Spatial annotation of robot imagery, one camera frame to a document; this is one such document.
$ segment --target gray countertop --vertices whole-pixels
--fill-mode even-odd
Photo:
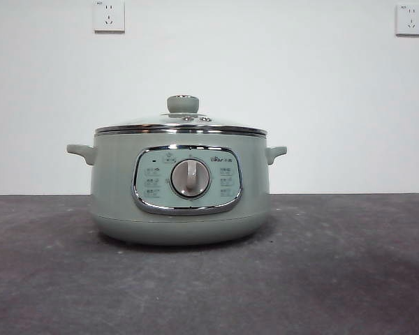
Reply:
[[[273,195],[193,247],[106,237],[89,201],[0,196],[0,334],[419,335],[419,194]]]

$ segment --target wall outlet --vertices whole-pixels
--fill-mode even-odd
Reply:
[[[95,0],[93,4],[93,27],[95,32],[124,32],[124,1]]]
[[[397,5],[396,35],[419,35],[419,4]]]

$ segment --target mint green cooker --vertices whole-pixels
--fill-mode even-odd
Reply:
[[[91,171],[91,215],[124,241],[208,244],[255,232],[269,214],[268,167],[286,147],[267,132],[198,114],[193,96],[169,113],[96,129],[92,147],[67,146]]]

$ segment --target dial knob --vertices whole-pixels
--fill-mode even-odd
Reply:
[[[210,173],[203,163],[195,159],[186,159],[174,167],[171,180],[177,193],[194,198],[207,189]]]

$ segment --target chrome trim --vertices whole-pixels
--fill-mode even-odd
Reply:
[[[167,206],[158,206],[156,204],[150,204],[147,201],[144,201],[136,190],[137,172],[138,172],[138,165],[140,164],[140,159],[142,155],[144,155],[148,151],[169,150],[169,149],[200,149],[200,150],[219,150],[219,151],[229,152],[235,157],[237,161],[237,171],[239,173],[239,192],[234,197],[234,199],[232,199],[229,202],[226,202],[224,204],[218,204],[216,206],[206,206],[206,207],[167,207]],[[173,186],[170,184],[169,186],[171,187],[172,192],[175,193],[175,191],[173,190]],[[166,146],[149,147],[149,148],[143,149],[137,155],[136,164],[133,169],[132,184],[131,184],[132,197],[135,200],[136,205],[140,209],[142,209],[143,211],[147,211],[148,213],[165,214],[165,215],[203,215],[203,214],[215,214],[215,213],[221,213],[224,211],[229,211],[240,200],[240,197],[242,196],[242,190],[243,190],[243,183],[242,183],[242,169],[240,165],[240,159],[239,159],[239,156],[233,150],[229,148],[224,148],[224,147],[208,147],[205,145],[188,145],[188,144],[171,144],[171,145],[166,145]]]
[[[133,130],[133,131],[105,131],[95,133],[95,136],[106,135],[123,135],[123,134],[213,134],[213,135],[238,135],[238,136],[254,136],[265,138],[265,135],[257,133],[243,133],[241,131],[213,131],[213,130],[197,130],[197,129],[156,129],[156,130]]]
[[[187,131],[224,131],[246,134],[267,135],[267,131],[257,128],[240,126],[220,126],[216,124],[133,124],[128,126],[110,126],[95,130],[95,133],[107,133],[109,131],[162,131],[162,130],[187,130]]]

